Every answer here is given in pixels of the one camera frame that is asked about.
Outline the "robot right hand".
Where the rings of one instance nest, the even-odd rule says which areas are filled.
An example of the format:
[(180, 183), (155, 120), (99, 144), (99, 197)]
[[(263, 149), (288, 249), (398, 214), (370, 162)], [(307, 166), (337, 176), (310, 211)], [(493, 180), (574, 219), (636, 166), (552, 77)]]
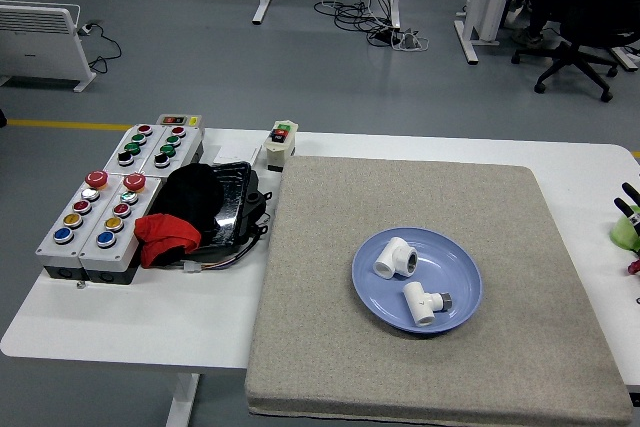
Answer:
[(623, 217), (614, 226), (611, 238), (614, 243), (631, 251), (639, 250), (639, 192), (628, 182), (621, 185), (623, 192), (631, 199), (632, 204), (620, 197), (614, 199), (614, 205)]

